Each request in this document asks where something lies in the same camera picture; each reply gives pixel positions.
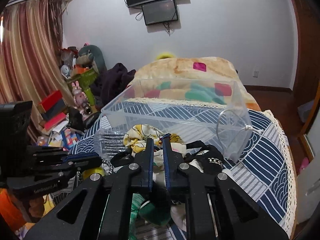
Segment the orange sleeve forearm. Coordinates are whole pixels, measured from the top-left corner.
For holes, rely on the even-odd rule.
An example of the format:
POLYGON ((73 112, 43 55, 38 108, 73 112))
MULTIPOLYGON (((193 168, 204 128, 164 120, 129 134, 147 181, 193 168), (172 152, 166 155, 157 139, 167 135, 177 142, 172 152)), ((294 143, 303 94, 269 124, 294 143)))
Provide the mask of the orange sleeve forearm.
POLYGON ((17 207, 17 198, 6 189, 1 189, 0 212, 9 228, 15 232, 26 223, 20 209, 17 207))

